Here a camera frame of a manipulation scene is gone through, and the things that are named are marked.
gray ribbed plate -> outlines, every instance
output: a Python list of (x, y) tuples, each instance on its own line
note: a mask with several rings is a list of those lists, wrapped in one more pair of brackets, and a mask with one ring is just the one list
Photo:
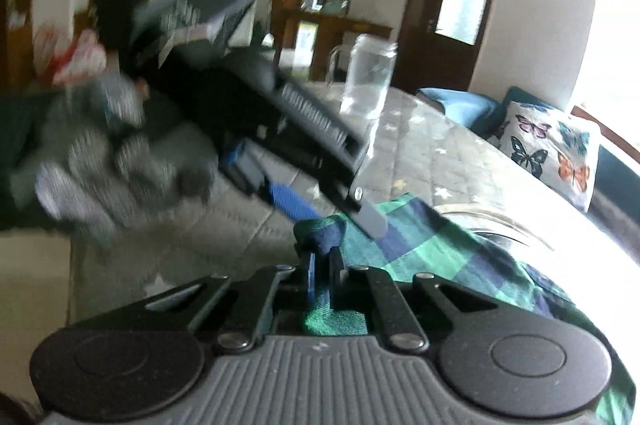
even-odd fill
[[(52, 414), (45, 425), (78, 422)], [(223, 357), (188, 397), (139, 425), (496, 425), (508, 421), (457, 398), (417, 357), (375, 337), (268, 337)], [(592, 413), (553, 421), (591, 425)]]

pink butterfly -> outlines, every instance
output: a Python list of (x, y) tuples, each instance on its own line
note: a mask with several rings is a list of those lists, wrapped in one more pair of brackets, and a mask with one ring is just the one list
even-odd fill
[(540, 124), (539, 126), (537, 126), (531, 120), (525, 118), (522, 115), (516, 115), (516, 118), (520, 123), (520, 128), (524, 132), (529, 132), (530, 134), (533, 134), (536, 138), (540, 138), (540, 139), (546, 138), (546, 131), (548, 131), (551, 128), (551, 125), (549, 124)]

butterfly pillow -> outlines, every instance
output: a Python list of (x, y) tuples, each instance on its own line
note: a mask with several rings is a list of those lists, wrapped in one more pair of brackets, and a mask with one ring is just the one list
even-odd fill
[(559, 110), (511, 102), (499, 149), (583, 212), (589, 209), (600, 128)]

green and blue plaid cloth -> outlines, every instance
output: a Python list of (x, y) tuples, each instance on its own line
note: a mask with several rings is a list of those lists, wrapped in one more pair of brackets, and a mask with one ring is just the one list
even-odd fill
[[(294, 235), (302, 246), (328, 253), (340, 246), (346, 266), (367, 264), (382, 268), (395, 281), (411, 282), (414, 274), (429, 271), (490, 297), (558, 319), (592, 333), (611, 356), (613, 372), (609, 388), (596, 414), (610, 425), (627, 425), (633, 414), (636, 386), (606, 336), (575, 307), (564, 291), (507, 251), (451, 223), (413, 195), (382, 203), (388, 232), (371, 241), (343, 214), (315, 221), (301, 221)], [(334, 312), (328, 294), (318, 297), (306, 319), (314, 335), (362, 335), (364, 316)]]

table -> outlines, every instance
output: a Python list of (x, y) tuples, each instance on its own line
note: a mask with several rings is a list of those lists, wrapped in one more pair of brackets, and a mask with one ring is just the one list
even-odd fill
[[(312, 87), (339, 101), (340, 85)], [(333, 212), (313, 180), (265, 151), (260, 155), (276, 181), (290, 184), (323, 215)], [(588, 308), (632, 375), (640, 373), (636, 336), (627, 328), (640, 307), (640, 269), (586, 217), (490, 144), (392, 88), (359, 183), (374, 202), (412, 192), (454, 221), (530, 245), (511, 253)], [(110, 246), (76, 240), (71, 318), (206, 275), (246, 278), (264, 265), (295, 263), (292, 223), (222, 182), (221, 188), (225, 192), (212, 207), (182, 206)]]

